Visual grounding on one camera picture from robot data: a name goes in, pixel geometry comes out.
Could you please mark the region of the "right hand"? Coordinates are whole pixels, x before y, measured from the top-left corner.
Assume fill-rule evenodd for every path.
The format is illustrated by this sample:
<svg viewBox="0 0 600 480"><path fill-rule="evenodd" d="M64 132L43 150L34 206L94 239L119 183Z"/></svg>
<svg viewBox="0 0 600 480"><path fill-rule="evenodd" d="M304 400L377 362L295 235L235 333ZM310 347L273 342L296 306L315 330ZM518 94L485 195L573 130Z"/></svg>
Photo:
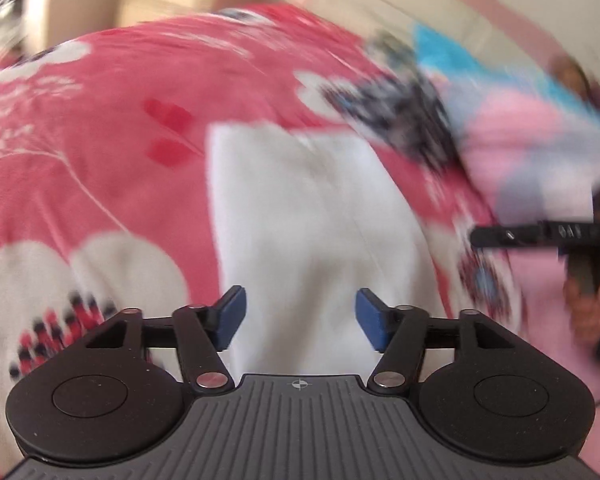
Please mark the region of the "right hand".
<svg viewBox="0 0 600 480"><path fill-rule="evenodd" d="M574 338L580 344L596 346L600 342L600 289L596 295L587 295L574 278L568 278L564 294Z"/></svg>

